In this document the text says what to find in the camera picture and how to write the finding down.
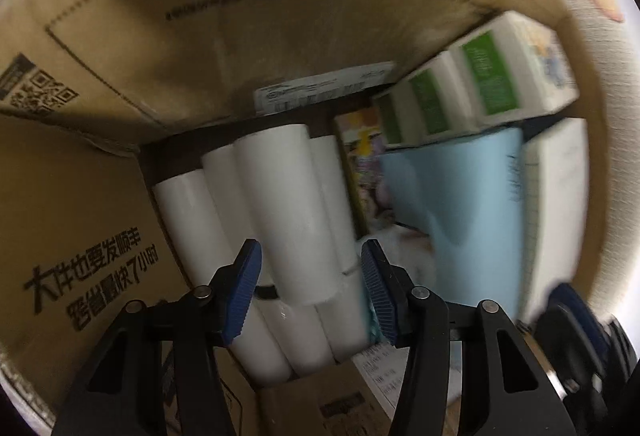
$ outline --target textured fabric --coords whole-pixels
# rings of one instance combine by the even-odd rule
[[[640,63],[624,24],[592,0],[565,0],[606,94],[610,203],[602,264],[589,302],[604,317],[622,299],[640,247]]]

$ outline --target qr code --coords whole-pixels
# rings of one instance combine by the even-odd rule
[[[78,97],[78,93],[56,81],[23,54],[0,75],[0,100],[31,115],[44,117]]]

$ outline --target light blue object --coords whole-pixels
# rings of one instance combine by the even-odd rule
[[[415,185],[414,173],[398,168],[415,170],[419,191],[409,217],[412,226],[431,235],[434,291],[445,301],[476,306],[493,299],[511,318],[517,313],[524,236],[521,148],[522,132],[512,127],[382,157],[396,214],[396,202],[409,203],[408,189]]]

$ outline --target paper roll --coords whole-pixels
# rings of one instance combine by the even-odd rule
[[[370,345],[370,313],[359,268],[345,275],[344,288],[330,301],[316,305],[324,334],[338,362]]]
[[[335,137],[329,135],[311,139],[311,154],[329,216],[329,228],[334,237],[340,270],[349,272],[358,266],[358,254],[353,248],[356,234]]]
[[[313,306],[289,306],[280,299],[255,301],[269,330],[299,376],[313,374],[334,363],[318,312]]]
[[[210,151],[202,157],[202,167],[226,239],[228,239],[233,253],[237,254],[246,239],[260,241],[260,238],[256,233],[245,192],[240,182],[234,151],[233,145],[225,145]],[[258,285],[273,285],[265,250],[262,251],[262,271]]]
[[[242,333],[234,339],[229,349],[242,364],[242,369],[259,386],[282,384],[292,375],[291,366],[265,324],[255,299],[249,305]]]
[[[340,290],[340,266],[306,126],[274,127],[234,146],[281,299],[297,306],[328,301]]]
[[[187,172],[154,186],[176,252],[193,286],[208,285],[216,270],[234,262],[204,171]]]

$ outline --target white roll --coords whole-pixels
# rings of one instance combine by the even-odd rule
[[[269,330],[299,376],[334,363],[318,312],[313,306],[289,306],[280,299],[256,299]]]
[[[249,305],[242,333],[229,349],[259,386],[276,386],[287,382],[292,375],[291,366],[265,324],[255,299]]]
[[[208,285],[216,270],[234,262],[204,171],[187,172],[154,186],[176,252],[193,286]]]
[[[370,312],[362,270],[345,275],[344,287],[330,301],[316,305],[324,334],[338,362],[344,362],[370,346]]]
[[[234,146],[279,296],[297,306],[328,301],[340,289],[340,266],[306,126],[274,127]]]
[[[225,145],[210,151],[202,157],[202,167],[209,192],[222,221],[226,239],[229,241],[232,252],[237,254],[246,239],[251,238],[258,241],[260,239],[256,233],[245,192],[240,182],[234,151],[233,145]],[[258,285],[273,285],[264,248]]]
[[[329,216],[329,228],[334,237],[340,270],[349,272],[358,265],[358,254],[353,248],[356,233],[349,194],[342,174],[338,142],[333,135],[311,139],[311,154]]]

